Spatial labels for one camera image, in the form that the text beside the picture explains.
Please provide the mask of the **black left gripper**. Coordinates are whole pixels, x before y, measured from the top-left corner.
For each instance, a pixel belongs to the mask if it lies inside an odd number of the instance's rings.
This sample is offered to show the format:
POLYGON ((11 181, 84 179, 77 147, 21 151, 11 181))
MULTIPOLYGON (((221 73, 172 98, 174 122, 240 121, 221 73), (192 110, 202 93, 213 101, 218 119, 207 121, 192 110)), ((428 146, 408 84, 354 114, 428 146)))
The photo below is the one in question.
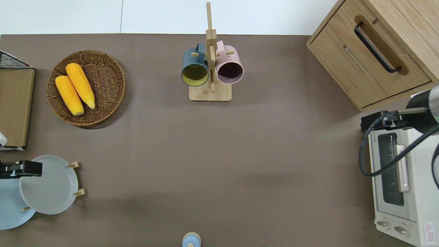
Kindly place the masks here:
POLYGON ((43 173, 43 164, 35 161, 17 161, 2 162, 0 161, 0 178, 15 179, 20 177, 35 176, 41 177, 43 173))

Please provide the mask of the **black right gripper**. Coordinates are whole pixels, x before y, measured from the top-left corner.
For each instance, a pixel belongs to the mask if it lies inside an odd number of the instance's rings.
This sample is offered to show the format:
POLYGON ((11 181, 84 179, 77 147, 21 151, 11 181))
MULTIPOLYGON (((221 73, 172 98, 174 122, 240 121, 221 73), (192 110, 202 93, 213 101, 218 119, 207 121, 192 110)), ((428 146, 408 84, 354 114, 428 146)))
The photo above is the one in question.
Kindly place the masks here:
POLYGON ((381 119, 373 128, 373 131, 386 130, 392 131, 396 129, 409 129, 412 126, 405 120, 402 119, 400 115, 386 115, 389 111, 378 111, 374 114, 367 115, 361 118, 361 131, 365 133, 367 129, 381 116, 385 116, 381 119))

